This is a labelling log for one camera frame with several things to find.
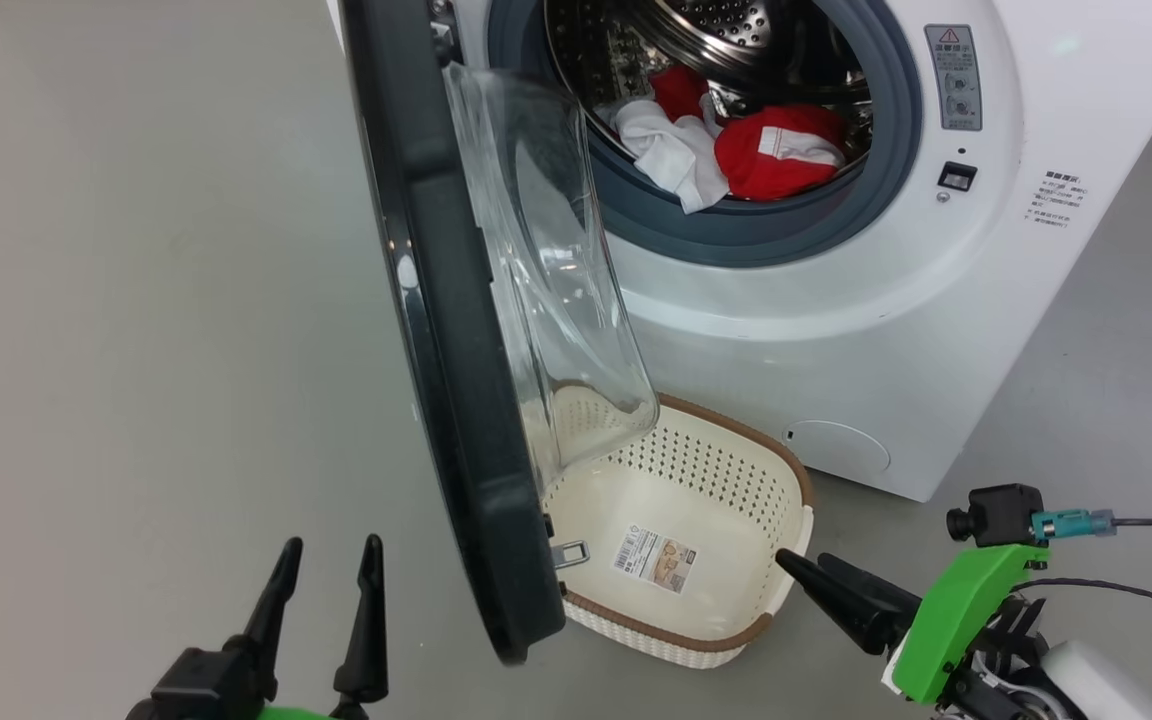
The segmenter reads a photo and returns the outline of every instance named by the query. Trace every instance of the washing machine door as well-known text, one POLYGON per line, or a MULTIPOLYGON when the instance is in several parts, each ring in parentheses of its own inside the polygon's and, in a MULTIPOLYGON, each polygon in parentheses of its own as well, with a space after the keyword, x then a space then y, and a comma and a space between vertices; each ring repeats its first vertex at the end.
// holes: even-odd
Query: washing machine door
POLYGON ((584 120, 545 88, 448 67, 422 0, 342 0, 340 18, 416 410, 483 623, 521 662, 563 626, 556 564, 588 559, 550 546, 545 488, 657 418, 584 120))

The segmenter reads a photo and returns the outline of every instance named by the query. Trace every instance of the white cloth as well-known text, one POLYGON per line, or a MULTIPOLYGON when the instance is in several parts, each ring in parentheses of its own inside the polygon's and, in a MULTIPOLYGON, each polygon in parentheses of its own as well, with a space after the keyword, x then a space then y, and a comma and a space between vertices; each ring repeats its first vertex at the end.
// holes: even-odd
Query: white cloth
POLYGON ((598 115, 598 119, 602 120, 604 123, 607 123, 608 128, 616 129, 616 114, 620 113, 623 106, 630 103, 637 103, 638 100, 654 100, 654 99, 655 99, 655 91, 652 90, 652 88, 649 88, 647 94, 639 94, 635 97, 621 97, 620 100, 616 100, 614 103, 596 106, 594 114, 598 115))
POLYGON ((627 104, 616 114, 616 132, 637 158, 634 167, 667 192, 685 214, 708 209, 727 195, 727 177, 714 159, 714 138, 699 118, 676 123, 652 100, 627 104))

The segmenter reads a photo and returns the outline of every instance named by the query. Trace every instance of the laundry basket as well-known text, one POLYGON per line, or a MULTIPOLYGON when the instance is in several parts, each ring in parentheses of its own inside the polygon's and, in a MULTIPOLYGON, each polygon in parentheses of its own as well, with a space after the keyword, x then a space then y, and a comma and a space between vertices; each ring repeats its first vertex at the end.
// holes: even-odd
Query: laundry basket
POLYGON ((659 659, 710 669, 763 634, 804 553, 812 483, 772 438, 676 397, 639 441, 550 486, 556 541, 590 560, 563 569, 567 616, 659 659))

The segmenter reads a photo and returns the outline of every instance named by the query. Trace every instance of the warning label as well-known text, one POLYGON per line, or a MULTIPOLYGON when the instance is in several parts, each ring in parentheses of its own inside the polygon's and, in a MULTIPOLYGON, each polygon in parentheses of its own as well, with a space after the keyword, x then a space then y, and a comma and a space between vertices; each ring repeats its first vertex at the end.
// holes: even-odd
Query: warning label
POLYGON ((1068 228, 1086 199, 1087 188, 1084 187, 1083 179, 1047 170, 1038 182, 1038 190, 1029 199, 1025 219, 1053 228, 1068 228))
POLYGON ((980 129, 980 73, 970 26, 927 26, 927 45, 941 91, 941 127, 980 129))

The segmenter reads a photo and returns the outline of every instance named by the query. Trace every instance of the barcode sticker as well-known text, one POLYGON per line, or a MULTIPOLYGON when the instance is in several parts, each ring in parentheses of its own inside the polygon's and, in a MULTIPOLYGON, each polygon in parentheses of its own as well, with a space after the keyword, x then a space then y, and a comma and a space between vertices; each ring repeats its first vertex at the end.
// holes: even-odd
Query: barcode sticker
POLYGON ((630 525, 612 569, 682 594, 692 564, 696 564, 695 548, 644 526, 630 525))

